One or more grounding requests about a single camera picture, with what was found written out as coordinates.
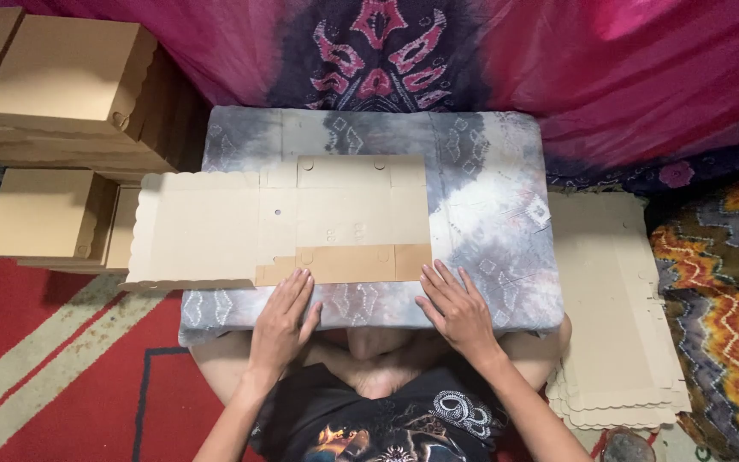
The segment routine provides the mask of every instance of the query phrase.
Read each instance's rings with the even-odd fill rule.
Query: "stack of flattened boxes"
[[[200,170],[209,116],[143,26],[0,8],[0,257],[126,271],[141,178]]]

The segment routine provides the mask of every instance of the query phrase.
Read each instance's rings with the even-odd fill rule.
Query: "low table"
[[[202,170],[258,172],[299,154],[423,154],[433,257],[467,269],[496,330],[550,331],[562,322],[544,157],[530,116],[219,106]],[[179,342],[252,329],[272,290],[185,290]],[[414,302],[423,294],[417,281],[319,284],[312,300],[324,303],[320,329],[430,328]]]

